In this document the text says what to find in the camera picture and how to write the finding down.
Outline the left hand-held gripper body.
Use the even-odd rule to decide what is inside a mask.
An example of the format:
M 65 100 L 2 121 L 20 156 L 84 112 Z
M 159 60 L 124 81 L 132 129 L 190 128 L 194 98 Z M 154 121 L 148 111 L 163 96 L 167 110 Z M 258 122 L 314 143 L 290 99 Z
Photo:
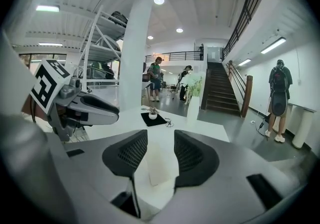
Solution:
M 34 75 L 36 83 L 30 92 L 32 115 L 38 106 L 54 133 L 62 142 L 68 142 L 74 129 L 88 121 L 88 111 L 82 106 L 88 94 L 81 90 L 80 80 L 55 59 L 42 59 Z

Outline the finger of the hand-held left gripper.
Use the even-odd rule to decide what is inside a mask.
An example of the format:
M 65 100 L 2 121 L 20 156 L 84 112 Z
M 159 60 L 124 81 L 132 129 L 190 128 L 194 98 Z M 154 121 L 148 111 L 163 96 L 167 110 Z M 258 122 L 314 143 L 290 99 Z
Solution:
M 68 118 L 84 126 L 110 125 L 119 119 L 119 109 L 103 99 L 81 92 L 67 106 Z

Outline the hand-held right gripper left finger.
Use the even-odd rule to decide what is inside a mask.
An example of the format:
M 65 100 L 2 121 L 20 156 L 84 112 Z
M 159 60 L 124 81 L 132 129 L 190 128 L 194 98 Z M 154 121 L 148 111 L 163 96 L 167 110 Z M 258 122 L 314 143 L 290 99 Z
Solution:
M 112 204 L 128 214 L 140 218 L 134 174 L 148 149 L 148 132 L 134 130 L 133 134 L 110 145 L 102 153 L 105 166 L 116 176 L 129 178 L 129 191 L 122 192 L 112 200 Z

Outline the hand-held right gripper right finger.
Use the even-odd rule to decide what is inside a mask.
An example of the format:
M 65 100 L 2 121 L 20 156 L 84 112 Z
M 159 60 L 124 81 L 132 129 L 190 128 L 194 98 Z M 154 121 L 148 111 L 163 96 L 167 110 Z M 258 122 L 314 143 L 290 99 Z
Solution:
M 217 171 L 220 164 L 214 148 L 181 130 L 174 131 L 174 153 L 179 171 L 175 179 L 176 189 L 202 185 Z

